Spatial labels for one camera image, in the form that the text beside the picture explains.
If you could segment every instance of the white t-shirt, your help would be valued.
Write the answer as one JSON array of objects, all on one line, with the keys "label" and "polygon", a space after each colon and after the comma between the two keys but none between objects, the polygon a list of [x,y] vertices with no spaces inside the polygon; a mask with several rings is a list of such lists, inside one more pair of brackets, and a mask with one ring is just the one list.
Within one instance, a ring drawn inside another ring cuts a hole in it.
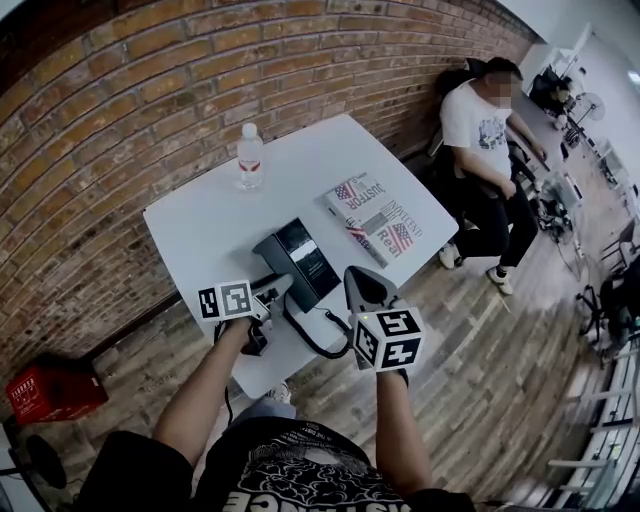
[{"label": "white t-shirt", "polygon": [[505,130],[510,108],[498,108],[476,94],[465,82],[445,97],[440,108],[442,139],[446,146],[468,148],[494,171],[511,178]]}]

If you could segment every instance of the man sitting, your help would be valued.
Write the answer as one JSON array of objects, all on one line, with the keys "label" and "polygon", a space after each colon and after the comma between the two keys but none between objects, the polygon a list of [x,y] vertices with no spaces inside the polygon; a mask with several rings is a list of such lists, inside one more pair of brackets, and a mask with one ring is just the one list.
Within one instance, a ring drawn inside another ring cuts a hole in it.
[{"label": "man sitting", "polygon": [[567,79],[563,79],[559,80],[553,89],[531,91],[530,97],[536,105],[550,116],[555,118],[566,116],[565,106],[571,95],[568,82]]},{"label": "man sitting", "polygon": [[[545,159],[544,149],[518,114],[511,98],[522,94],[522,74],[506,59],[494,58],[481,78],[451,91],[442,103],[443,141],[455,160],[456,195],[465,218],[478,229],[461,229],[455,244],[440,251],[446,268],[460,266],[464,258],[500,256],[500,264],[487,275],[505,295],[513,289],[508,269],[516,267],[538,231],[522,187],[511,179],[506,124],[518,131]],[[509,233],[509,224],[513,224]]]},{"label": "man sitting", "polygon": [[587,70],[584,68],[578,68],[576,71],[575,65],[571,68],[571,70],[564,77],[565,82],[569,86],[569,92],[571,96],[574,98],[579,98],[585,93],[584,88],[584,80],[583,78],[587,76]]}]

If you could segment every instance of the black pants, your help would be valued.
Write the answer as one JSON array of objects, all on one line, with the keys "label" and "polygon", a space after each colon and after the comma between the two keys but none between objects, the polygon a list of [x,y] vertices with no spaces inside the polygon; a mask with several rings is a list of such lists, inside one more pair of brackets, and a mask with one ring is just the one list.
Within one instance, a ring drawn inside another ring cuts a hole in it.
[{"label": "black pants", "polygon": [[[455,237],[460,255],[502,256],[500,265],[518,266],[538,232],[538,223],[520,184],[515,182],[515,195],[505,200],[501,193],[490,198],[469,178],[457,181],[464,217],[478,227],[466,231],[460,227]],[[511,233],[509,224],[513,224]]]}]

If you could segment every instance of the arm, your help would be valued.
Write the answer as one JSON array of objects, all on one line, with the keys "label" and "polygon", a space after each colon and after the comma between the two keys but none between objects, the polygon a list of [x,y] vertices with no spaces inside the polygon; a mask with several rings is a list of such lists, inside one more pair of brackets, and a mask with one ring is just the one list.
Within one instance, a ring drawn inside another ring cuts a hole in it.
[{"label": "arm", "polygon": [[525,138],[542,160],[547,159],[547,153],[542,147],[542,144],[540,144],[531,129],[527,126],[527,123],[524,122],[517,112],[511,112],[511,115],[507,118],[507,124]]},{"label": "arm", "polygon": [[250,325],[250,320],[241,318],[227,326],[158,420],[153,438],[180,452],[193,467],[216,423],[231,370],[249,340]]},{"label": "arm", "polygon": [[409,390],[397,372],[377,374],[378,470],[402,497],[432,486],[431,463],[413,415]]},{"label": "arm", "polygon": [[453,151],[456,164],[466,172],[475,174],[479,178],[494,184],[500,188],[507,199],[516,193],[516,186],[509,178],[493,170],[484,160],[478,158],[478,156],[469,149],[452,147],[451,150]]}]

